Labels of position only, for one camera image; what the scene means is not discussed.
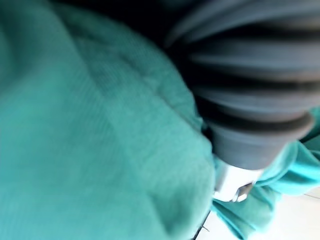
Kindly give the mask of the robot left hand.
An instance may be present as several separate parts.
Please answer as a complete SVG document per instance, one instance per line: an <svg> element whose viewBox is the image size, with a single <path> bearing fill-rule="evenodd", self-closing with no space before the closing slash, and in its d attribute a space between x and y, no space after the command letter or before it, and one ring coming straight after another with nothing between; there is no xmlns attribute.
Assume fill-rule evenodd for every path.
<svg viewBox="0 0 320 240"><path fill-rule="evenodd" d="M161 43L212 133L213 197L247 198L320 104L317 0L108 0L101 10Z"/></svg>

